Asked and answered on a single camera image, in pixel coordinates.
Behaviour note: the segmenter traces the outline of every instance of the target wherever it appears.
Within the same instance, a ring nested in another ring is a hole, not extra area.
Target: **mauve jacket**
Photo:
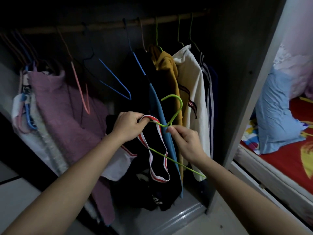
[[[45,75],[36,69],[28,76],[47,129],[72,165],[105,136],[107,107],[98,99],[89,97],[91,113],[87,114],[79,91],[64,82],[63,69],[59,76]],[[104,223],[110,225],[115,213],[106,179],[101,177],[97,181],[92,196]]]

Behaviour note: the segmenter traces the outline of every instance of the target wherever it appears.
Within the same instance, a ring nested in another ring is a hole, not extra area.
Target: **pink hanger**
[[[65,42],[65,40],[63,39],[63,36],[59,30],[59,28],[57,27],[57,30],[58,30],[58,33],[60,34],[61,36],[61,39],[63,41],[63,43],[65,44],[65,47],[67,49],[67,52],[68,52],[68,55],[70,56],[71,58],[71,65],[72,65],[72,69],[73,69],[73,72],[74,72],[74,75],[75,75],[75,79],[76,79],[76,82],[77,82],[77,86],[78,86],[78,90],[80,92],[80,97],[81,97],[81,100],[83,102],[83,105],[84,105],[84,108],[85,108],[85,111],[87,112],[87,114],[90,115],[90,105],[89,105],[89,96],[88,96],[88,87],[87,87],[87,83],[86,83],[86,95],[87,95],[87,103],[85,102],[85,99],[84,99],[84,95],[83,95],[83,92],[80,88],[80,84],[79,84],[79,81],[78,81],[78,77],[77,77],[77,74],[76,74],[76,71],[75,71],[75,67],[74,67],[74,64],[73,64],[73,57],[71,55],[71,53],[69,52],[69,49],[68,49],[68,46]]]

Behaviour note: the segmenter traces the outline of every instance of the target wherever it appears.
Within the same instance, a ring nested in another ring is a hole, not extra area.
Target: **wardrobe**
[[[66,49],[55,28],[58,26],[74,58],[82,60],[90,57],[92,47],[118,76],[129,52],[127,33],[121,22],[123,18],[128,21],[127,31],[133,49],[143,45],[137,17],[142,20],[146,46],[156,42],[156,22],[159,21],[158,44],[166,49],[177,41],[179,18],[179,40],[188,44],[192,12],[191,38],[209,57],[219,78],[218,135],[214,139],[213,159],[229,169],[295,1],[176,0],[175,3],[166,3],[164,0],[77,0],[72,3],[60,0],[58,4],[52,3],[50,7],[36,11],[29,11],[25,6],[9,7],[7,11],[14,11],[17,18],[7,21],[2,32],[17,28],[39,53],[57,58],[70,72]],[[90,41],[86,32],[83,33],[82,22],[89,26]],[[2,56],[1,61],[6,67],[15,67],[4,59],[5,56]],[[112,77],[105,78],[105,69],[98,61],[93,59],[86,62],[86,66],[101,76],[102,81],[118,89]],[[110,111],[118,112],[121,97],[100,86],[94,79],[89,80],[99,98],[112,106]],[[3,156],[1,160],[12,169],[21,168],[19,160],[12,162]],[[30,170],[36,171],[30,182],[40,185],[41,189],[55,180],[54,176],[47,181],[42,179],[43,171],[48,168],[38,169],[38,164],[30,166]],[[205,193],[209,206],[203,202],[200,193],[192,186],[184,185],[183,198],[178,198],[167,211],[115,208],[116,219],[110,225],[110,232],[120,235],[172,234],[201,214],[210,215],[217,197],[215,189],[209,185]],[[80,220],[84,223],[90,218],[84,215]]]

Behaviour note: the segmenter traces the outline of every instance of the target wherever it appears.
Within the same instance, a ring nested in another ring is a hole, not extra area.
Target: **white shirt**
[[[199,134],[204,152],[210,157],[210,133],[208,113],[205,103],[203,74],[199,63],[190,52],[191,45],[183,47],[173,55],[178,70],[178,88],[183,102],[182,124],[186,128],[195,130]],[[203,174],[192,165],[193,169]],[[194,173],[197,181],[205,178]]]

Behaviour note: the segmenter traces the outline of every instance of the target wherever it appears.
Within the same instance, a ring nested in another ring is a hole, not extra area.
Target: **blue garment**
[[[165,121],[165,117],[163,114],[163,110],[162,110],[162,106],[161,103],[156,95],[156,92],[152,86],[152,84],[150,83],[149,85],[149,102],[150,102],[150,114],[154,117],[156,117],[161,124],[166,125],[167,122]],[[177,157],[176,157],[176,152],[175,152],[175,148],[174,148],[174,143],[173,143],[173,139],[171,137],[170,133],[166,133],[166,128],[165,127],[161,127],[162,130],[162,137],[164,140],[164,144],[167,148],[167,153],[168,153],[168,157],[172,158],[173,160],[175,160],[177,162]],[[175,163],[175,166],[178,170],[179,173],[179,169],[178,169],[178,165],[177,163]],[[180,197],[182,198],[183,195],[183,188],[182,188],[182,192],[180,194]]]
[[[255,106],[261,154],[305,140],[300,136],[302,123],[289,110],[291,84],[289,75],[272,67]]]

